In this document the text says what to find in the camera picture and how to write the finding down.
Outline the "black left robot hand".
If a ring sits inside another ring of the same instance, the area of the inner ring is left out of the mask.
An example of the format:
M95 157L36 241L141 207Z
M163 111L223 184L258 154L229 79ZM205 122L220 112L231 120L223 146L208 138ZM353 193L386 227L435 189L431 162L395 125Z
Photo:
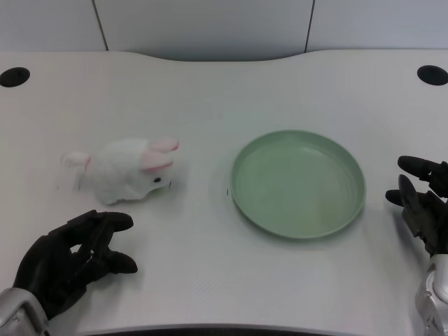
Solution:
M62 314L108 274L134 274L137 264L109 248L116 232L132 228L126 213L91 210L39 237L22 259L13 283L32 293L48 319Z

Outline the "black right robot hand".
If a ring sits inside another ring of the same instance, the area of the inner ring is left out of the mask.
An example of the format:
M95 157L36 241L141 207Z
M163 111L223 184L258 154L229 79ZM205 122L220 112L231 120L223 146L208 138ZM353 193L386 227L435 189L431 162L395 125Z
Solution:
M402 207L402 217L414 237L420 238L430 256L447 253L447 163L436 163L403 155L398 166L428 183L430 190L417 192L405 175L398 177L398 189L386 191L385 198Z

